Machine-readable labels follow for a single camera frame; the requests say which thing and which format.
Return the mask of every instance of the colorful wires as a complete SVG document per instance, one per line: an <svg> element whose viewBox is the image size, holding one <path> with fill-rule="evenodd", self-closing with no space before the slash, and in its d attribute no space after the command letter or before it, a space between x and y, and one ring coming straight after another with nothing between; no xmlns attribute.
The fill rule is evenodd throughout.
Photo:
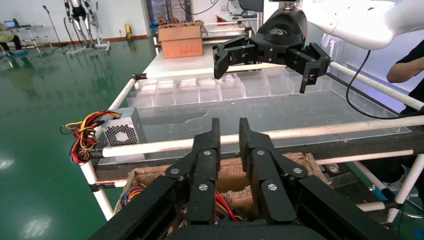
<svg viewBox="0 0 424 240"><path fill-rule="evenodd" d="M215 201L215 210L222 214L225 218L230 219L233 222L240 222L243 219L239 216L235 216L230 206L227 204L223 196L217 191L216 192L216 201Z"/></svg>
<svg viewBox="0 0 424 240"><path fill-rule="evenodd" d="M125 207L133 198L135 198L137 195L139 195L146 186L142 183L140 183L141 186L132 188L131 190L127 191L122 198L120 199L120 205L122 207Z"/></svg>
<svg viewBox="0 0 424 240"><path fill-rule="evenodd" d="M69 151L70 160L74 164L83 164L90 160L89 151L99 144L94 128L103 124L103 121L97 120L103 116L110 116L114 119L121 117L119 113L113 111L96 111L88 115L83 121L66 124L65 127L71 130L70 133L73 133L73 136L76 138ZM69 134L63 133L62 128L60 128L60 132L62 134Z"/></svg>

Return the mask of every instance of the black sleeve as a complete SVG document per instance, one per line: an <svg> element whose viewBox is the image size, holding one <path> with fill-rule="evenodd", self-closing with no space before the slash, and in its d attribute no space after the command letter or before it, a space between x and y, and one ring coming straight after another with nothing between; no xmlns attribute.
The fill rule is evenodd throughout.
<svg viewBox="0 0 424 240"><path fill-rule="evenodd" d="M422 57L424 57L424 40L420 42L418 46L412 49L412 51L407 56L397 61L396 64L409 63Z"/></svg>

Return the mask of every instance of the person's arm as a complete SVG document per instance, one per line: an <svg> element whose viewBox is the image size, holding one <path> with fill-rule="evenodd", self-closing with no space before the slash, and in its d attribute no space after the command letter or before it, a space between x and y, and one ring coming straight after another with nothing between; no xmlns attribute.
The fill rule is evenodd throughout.
<svg viewBox="0 0 424 240"><path fill-rule="evenodd" d="M424 40L391 67L387 80L392 84L403 83L422 71L424 71Z"/></svg>
<svg viewBox="0 0 424 240"><path fill-rule="evenodd" d="M0 31L6 31L6 30L9 30L9 28L0 22Z"/></svg>
<svg viewBox="0 0 424 240"><path fill-rule="evenodd" d="M422 71L424 71L424 57L410 62L400 62L390 68L387 80L392 84L403 83Z"/></svg>

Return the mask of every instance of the yellow object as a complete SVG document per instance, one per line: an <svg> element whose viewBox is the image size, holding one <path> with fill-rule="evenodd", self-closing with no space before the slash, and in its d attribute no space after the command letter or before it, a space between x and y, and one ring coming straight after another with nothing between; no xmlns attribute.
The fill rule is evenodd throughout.
<svg viewBox="0 0 424 240"><path fill-rule="evenodd" d="M128 24L128 23L125 23L125 32L126 32L126 35L125 35L125 37L126 37L126 39L127 40L131 40L131 27L130 27L130 24Z"/></svg>
<svg viewBox="0 0 424 240"><path fill-rule="evenodd" d="M0 22L0 43L9 43L12 42L13 38L15 37L15 35L12 34L6 34L3 33L2 31L7 31L9 30L9 28L5 25L3 25L3 23Z"/></svg>

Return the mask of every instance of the metal fan grille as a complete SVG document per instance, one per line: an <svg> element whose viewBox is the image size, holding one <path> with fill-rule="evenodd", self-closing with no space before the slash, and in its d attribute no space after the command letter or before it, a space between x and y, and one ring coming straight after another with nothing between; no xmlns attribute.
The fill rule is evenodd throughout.
<svg viewBox="0 0 424 240"><path fill-rule="evenodd" d="M119 140L117 134L122 133L127 136L126 140ZM134 128L129 127L127 124L119 126L108 126L107 131L104 133L107 141L111 146L121 146L128 144L138 144L139 139L137 138L136 131Z"/></svg>

